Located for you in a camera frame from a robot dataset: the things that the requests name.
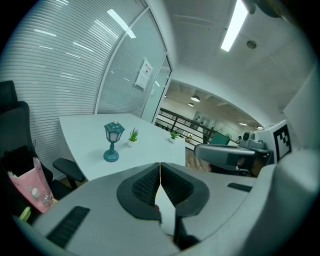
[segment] table lamp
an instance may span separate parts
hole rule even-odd
[[[111,143],[109,150],[104,152],[103,158],[107,162],[115,162],[119,159],[119,154],[115,151],[115,143],[120,140],[125,128],[117,121],[108,123],[104,126],[106,139]]]

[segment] black railing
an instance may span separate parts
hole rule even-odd
[[[211,142],[215,133],[219,133],[214,129],[207,128],[194,120],[188,119],[164,108],[160,108],[158,114],[162,117],[172,120],[173,123],[157,118],[155,121],[156,126],[161,127],[170,133],[174,132],[179,134],[182,138],[185,137],[185,141],[192,145],[195,145],[192,143],[192,141],[200,144],[208,144]]]

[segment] pink bag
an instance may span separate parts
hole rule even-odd
[[[22,174],[19,177],[11,177],[10,179],[16,188],[20,191],[20,193],[31,203],[34,207],[36,207],[41,213],[45,213],[49,206],[43,203],[43,196],[51,196],[53,198],[53,194],[50,190],[50,187],[46,181],[44,171],[42,170],[41,162],[38,158],[33,158],[34,168],[30,171]],[[35,199],[32,195],[32,190],[34,188],[38,189],[39,197]]]

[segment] glass wall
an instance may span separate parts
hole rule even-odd
[[[40,0],[7,42],[1,81],[28,103],[35,150],[53,172],[64,147],[59,116],[93,114],[108,61],[145,9],[134,0]]]
[[[147,11],[131,28],[107,70],[98,114],[130,113],[141,117],[166,47]]]
[[[153,83],[148,100],[146,101],[141,117],[143,120],[146,120],[151,123],[154,119],[158,105],[160,103],[161,96],[166,88],[170,73],[171,68],[166,57]]]

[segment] glass door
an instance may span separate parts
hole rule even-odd
[[[149,97],[146,101],[143,113],[142,113],[142,119],[147,122],[152,122],[158,105],[160,103],[160,99],[162,97],[162,94],[164,93],[164,90],[166,88],[168,79],[170,77],[171,68],[168,62],[168,58],[165,57],[164,62],[160,68],[160,71],[155,78],[155,81],[152,85]]]

